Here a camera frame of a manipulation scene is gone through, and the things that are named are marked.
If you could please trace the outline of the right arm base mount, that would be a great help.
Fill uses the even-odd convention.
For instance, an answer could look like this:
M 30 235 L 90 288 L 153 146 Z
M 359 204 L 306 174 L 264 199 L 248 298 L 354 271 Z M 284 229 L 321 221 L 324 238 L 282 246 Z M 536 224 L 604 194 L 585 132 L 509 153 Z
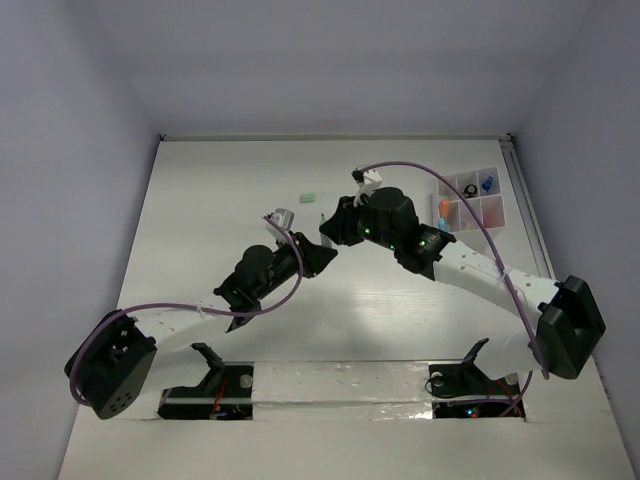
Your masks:
M 475 365 L 487 342 L 478 341 L 459 362 L 429 366 L 424 389 L 432 397 L 435 419 L 526 418 L 519 381 L 491 380 Z

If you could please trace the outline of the orange cap grey marker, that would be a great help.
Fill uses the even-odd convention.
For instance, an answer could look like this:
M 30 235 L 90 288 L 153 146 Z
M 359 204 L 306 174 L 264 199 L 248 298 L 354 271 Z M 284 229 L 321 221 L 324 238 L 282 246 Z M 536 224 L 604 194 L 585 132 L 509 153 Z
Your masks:
M 447 220 L 450 211 L 450 201 L 443 199 L 439 203 L 439 215 L 441 219 Z

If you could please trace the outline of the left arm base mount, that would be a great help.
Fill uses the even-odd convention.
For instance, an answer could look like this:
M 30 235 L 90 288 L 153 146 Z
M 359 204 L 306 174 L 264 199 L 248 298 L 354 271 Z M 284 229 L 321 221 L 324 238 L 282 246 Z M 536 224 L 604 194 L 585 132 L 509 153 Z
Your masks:
M 157 414 L 164 420 L 251 420 L 253 363 L 226 364 L 203 342 L 193 343 L 208 371 L 195 386 L 162 391 Z

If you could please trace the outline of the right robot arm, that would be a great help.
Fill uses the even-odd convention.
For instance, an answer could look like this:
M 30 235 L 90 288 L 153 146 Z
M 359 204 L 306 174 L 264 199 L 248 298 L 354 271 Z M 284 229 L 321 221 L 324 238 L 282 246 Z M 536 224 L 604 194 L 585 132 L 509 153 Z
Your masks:
M 337 245 L 369 241 L 391 250 L 407 271 L 457 287 L 527 320 L 523 333 L 483 339 L 460 368 L 462 384 L 482 392 L 509 374 L 545 371 L 575 380 L 606 331 L 589 285 L 499 267 L 452 234 L 420 222 L 413 202 L 395 187 L 343 197 L 319 227 Z

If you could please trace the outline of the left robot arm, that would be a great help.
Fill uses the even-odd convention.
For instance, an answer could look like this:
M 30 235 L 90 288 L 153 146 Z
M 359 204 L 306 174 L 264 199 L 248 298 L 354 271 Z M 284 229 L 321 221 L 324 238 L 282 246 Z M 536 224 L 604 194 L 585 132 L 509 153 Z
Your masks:
M 162 417 L 171 400 L 184 398 L 210 400 L 211 414 L 222 414 L 219 402 L 238 375 L 211 341 L 272 312 L 262 300 L 287 281 L 299 285 L 318 276 L 337 255 L 301 233 L 287 233 L 275 250 L 247 248 L 222 284 L 194 304 L 148 303 L 107 313 L 64 367 L 72 396 L 101 420 L 154 391 Z

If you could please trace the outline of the blue cap glue pen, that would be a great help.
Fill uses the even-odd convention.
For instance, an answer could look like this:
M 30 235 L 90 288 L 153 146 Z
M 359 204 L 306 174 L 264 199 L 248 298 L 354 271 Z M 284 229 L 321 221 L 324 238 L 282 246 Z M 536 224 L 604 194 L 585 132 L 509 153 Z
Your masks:
M 484 194 L 490 194 L 494 184 L 494 176 L 489 175 L 481 184 L 481 190 Z

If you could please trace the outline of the green eraser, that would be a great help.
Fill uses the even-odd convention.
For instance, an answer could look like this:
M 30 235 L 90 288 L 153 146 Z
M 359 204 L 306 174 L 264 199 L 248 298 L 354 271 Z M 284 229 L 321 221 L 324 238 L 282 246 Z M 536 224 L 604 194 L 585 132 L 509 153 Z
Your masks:
M 316 195 L 313 193 L 305 193 L 299 196 L 300 204 L 310 204 L 316 201 Z

